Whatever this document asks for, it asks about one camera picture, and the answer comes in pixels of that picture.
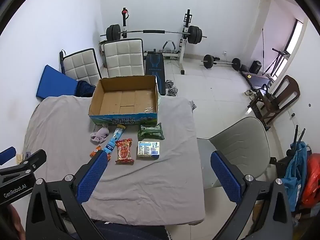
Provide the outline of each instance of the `open cardboard box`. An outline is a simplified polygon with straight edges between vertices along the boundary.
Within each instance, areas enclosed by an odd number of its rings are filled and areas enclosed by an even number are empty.
[[[102,78],[94,91],[89,117],[101,125],[156,124],[158,88],[155,76]]]

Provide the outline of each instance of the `red plastic bag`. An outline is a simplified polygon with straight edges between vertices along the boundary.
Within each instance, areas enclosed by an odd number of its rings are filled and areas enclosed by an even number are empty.
[[[320,154],[314,153],[307,160],[307,184],[302,194],[302,204],[312,208],[320,201]]]

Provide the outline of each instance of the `brown wooden chair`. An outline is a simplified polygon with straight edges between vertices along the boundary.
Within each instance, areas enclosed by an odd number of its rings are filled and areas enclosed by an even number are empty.
[[[278,91],[280,90],[281,86],[283,85],[284,81],[287,80],[289,84],[285,87],[285,89],[278,95]],[[286,103],[281,108],[279,105],[286,101],[293,93],[297,93],[297,95],[290,100],[288,103]],[[300,96],[300,90],[299,85],[296,82],[296,80],[288,75],[285,75],[276,90],[273,92],[273,94],[269,94],[267,90],[259,89],[257,91],[257,96],[250,102],[248,105],[249,107],[252,107],[257,104],[258,101],[263,103],[263,106],[261,109],[266,108],[267,113],[263,115],[260,119],[260,121],[263,123],[265,119],[269,119],[266,124],[269,124],[278,114],[280,114],[282,111],[284,111],[289,105],[291,105],[294,101],[296,101]]]

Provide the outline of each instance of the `white quilted cushion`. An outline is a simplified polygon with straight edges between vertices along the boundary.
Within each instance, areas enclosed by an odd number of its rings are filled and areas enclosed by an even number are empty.
[[[92,49],[79,52],[63,59],[66,75],[75,80],[85,80],[96,85],[100,79],[98,66]]]
[[[121,40],[104,44],[109,77],[143,76],[142,40]]]

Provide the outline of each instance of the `chrome dumbbell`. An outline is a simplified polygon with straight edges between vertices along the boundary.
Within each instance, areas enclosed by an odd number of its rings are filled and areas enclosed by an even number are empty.
[[[165,88],[169,89],[168,90],[168,96],[170,96],[170,97],[177,96],[178,89],[173,86],[173,81],[172,80],[167,80],[165,82]]]

